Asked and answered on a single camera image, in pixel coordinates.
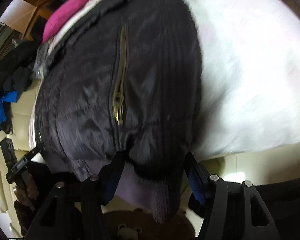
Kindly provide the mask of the left hand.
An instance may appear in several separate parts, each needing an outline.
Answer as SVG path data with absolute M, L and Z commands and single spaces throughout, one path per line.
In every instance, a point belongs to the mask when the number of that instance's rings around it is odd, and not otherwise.
M 34 211 L 34 202 L 38 197 L 39 192 L 32 175 L 25 171 L 17 179 L 15 187 L 13 188 L 13 193 L 16 196 L 17 201 L 20 204 L 29 207 L 31 211 Z

